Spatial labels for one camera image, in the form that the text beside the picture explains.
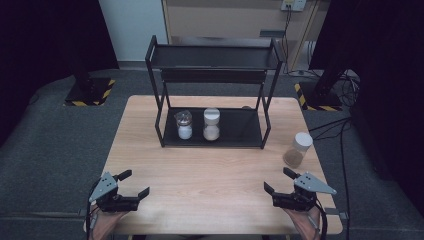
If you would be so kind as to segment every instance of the glass bottle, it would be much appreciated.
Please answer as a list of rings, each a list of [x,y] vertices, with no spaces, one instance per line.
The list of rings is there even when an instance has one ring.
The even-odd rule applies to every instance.
[[[188,110],[184,110],[176,113],[174,117],[177,120],[178,136],[184,140],[191,138],[193,134],[191,113]]]
[[[312,137],[309,134],[304,132],[297,133],[293,143],[283,155],[284,162],[291,168],[299,167],[312,142]]]
[[[203,127],[203,137],[208,141],[215,141],[219,138],[220,112],[216,108],[206,108],[203,116],[205,120],[205,125]]]

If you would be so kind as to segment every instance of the yellow and black tape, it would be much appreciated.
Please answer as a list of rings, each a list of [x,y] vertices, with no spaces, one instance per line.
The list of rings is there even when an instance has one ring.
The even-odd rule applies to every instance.
[[[339,106],[313,106],[308,104],[305,96],[303,95],[302,89],[299,84],[295,84],[297,96],[299,98],[300,106],[303,110],[315,110],[315,111],[343,111],[342,107]]]
[[[84,106],[101,106],[103,103],[106,102],[107,97],[110,94],[110,91],[112,90],[113,84],[115,84],[115,80],[110,80],[107,88],[105,89],[103,93],[102,99],[98,101],[65,101],[65,106],[78,106],[78,107],[84,107]]]

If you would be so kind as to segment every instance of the shelf top tier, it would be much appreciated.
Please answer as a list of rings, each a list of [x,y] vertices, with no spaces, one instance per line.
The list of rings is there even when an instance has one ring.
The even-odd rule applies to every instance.
[[[202,46],[157,44],[153,37],[146,61],[151,61],[154,69],[276,70],[283,60],[275,40],[264,47]]]

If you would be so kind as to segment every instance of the shelf bottom tier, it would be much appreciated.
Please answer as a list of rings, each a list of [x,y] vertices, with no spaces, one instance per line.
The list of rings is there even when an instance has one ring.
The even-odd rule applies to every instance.
[[[163,140],[165,146],[260,148],[262,133],[258,113],[250,108],[219,108],[219,138],[208,141],[203,137],[203,112],[206,108],[171,108],[168,110]],[[192,136],[181,139],[174,115],[188,110],[192,114]]]

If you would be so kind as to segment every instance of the black metal shelf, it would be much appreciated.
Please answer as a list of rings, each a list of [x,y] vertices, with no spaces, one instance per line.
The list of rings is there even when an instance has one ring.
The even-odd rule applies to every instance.
[[[215,141],[203,137],[203,111],[206,108],[171,108],[163,135],[165,146],[186,147],[259,147],[262,144],[259,117],[255,109],[219,108],[220,136]],[[193,116],[193,136],[183,140],[178,136],[174,115],[188,110]]]
[[[271,124],[268,108],[283,63],[281,47],[275,39],[269,46],[219,46],[219,45],[164,45],[153,36],[146,54],[146,66],[158,106],[155,128],[162,147],[237,147],[264,148]],[[156,87],[153,69],[161,71],[163,91],[161,98]],[[268,70],[275,70],[270,92],[265,99],[264,82]],[[259,85],[255,108],[219,108],[220,137],[208,141],[203,137],[204,108],[172,107],[167,83],[239,83]],[[163,104],[168,106],[165,129],[159,123]],[[262,136],[258,109],[260,103],[265,113],[266,130]],[[183,140],[178,136],[174,115],[189,110],[193,116],[193,135]]]

